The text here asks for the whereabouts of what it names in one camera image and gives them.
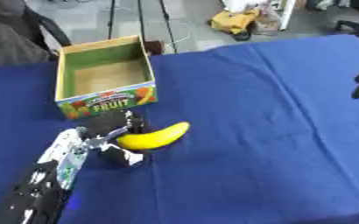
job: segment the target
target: gray floor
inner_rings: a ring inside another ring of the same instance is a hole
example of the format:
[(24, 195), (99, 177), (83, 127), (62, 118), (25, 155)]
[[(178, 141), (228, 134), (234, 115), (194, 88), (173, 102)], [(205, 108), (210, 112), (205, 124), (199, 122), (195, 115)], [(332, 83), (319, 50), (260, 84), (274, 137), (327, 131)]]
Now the gray floor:
[[(166, 51), (172, 45), (165, 26), (158, 0), (142, 0), (147, 39), (163, 39)], [(28, 0), (38, 13), (54, 19), (75, 43), (103, 40), (108, 37), (110, 0), (92, 0), (77, 3), (75, 0)], [(165, 0), (172, 18), (173, 36), (179, 52), (207, 50), (216, 46), (236, 44), (229, 35), (212, 30), (206, 21), (222, 10), (219, 0)], [(113, 37), (139, 34), (137, 0), (116, 0)], [(286, 31), (272, 36), (256, 35), (251, 42), (271, 41), (332, 34), (334, 23), (339, 19), (359, 21), (359, 12), (353, 9), (330, 8), (327, 11), (296, 10)], [(52, 48), (56, 42), (47, 36)]]

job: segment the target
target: fruit box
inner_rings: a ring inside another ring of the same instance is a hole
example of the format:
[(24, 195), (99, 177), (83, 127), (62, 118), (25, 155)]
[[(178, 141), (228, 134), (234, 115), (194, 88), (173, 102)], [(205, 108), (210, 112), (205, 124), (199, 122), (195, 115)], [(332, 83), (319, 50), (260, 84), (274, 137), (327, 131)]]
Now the fruit box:
[(96, 116), (157, 101), (155, 78), (139, 36), (63, 47), (55, 101), (67, 118)]

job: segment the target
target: cardboard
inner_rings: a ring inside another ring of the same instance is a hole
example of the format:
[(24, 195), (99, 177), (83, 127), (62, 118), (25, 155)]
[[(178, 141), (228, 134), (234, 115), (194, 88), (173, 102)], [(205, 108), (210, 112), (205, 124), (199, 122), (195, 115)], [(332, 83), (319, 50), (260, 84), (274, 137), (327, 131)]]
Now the cardboard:
[(69, 119), (158, 99), (139, 36), (72, 45), (60, 51), (55, 101)]

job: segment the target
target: table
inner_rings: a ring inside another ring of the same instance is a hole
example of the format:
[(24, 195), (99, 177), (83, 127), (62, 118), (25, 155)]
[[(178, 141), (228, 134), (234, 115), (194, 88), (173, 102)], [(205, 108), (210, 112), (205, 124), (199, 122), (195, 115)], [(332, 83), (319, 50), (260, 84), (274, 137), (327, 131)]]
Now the table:
[[(138, 167), (91, 154), (61, 224), (283, 224), (359, 214), (359, 100), (350, 98), (359, 38), (233, 45), (151, 62), (159, 102), (139, 112), (154, 130), (179, 121), (191, 129)], [(0, 67), (0, 197), (75, 125), (53, 102), (55, 68)]]

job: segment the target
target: banana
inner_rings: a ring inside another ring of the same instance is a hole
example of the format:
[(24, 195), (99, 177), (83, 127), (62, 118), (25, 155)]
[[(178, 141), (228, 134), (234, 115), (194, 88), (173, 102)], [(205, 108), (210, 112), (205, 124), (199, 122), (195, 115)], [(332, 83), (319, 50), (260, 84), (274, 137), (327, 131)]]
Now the banana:
[(155, 149), (175, 142), (187, 132), (189, 126), (188, 122), (179, 122), (152, 133), (126, 134), (117, 138), (117, 142), (128, 150), (142, 151)]
[(146, 104), (148, 102), (148, 100), (150, 100), (150, 97), (152, 97), (152, 95), (153, 95), (153, 87), (148, 87), (148, 91), (147, 91), (145, 97), (143, 99), (141, 99), (140, 101), (138, 101), (137, 105)]

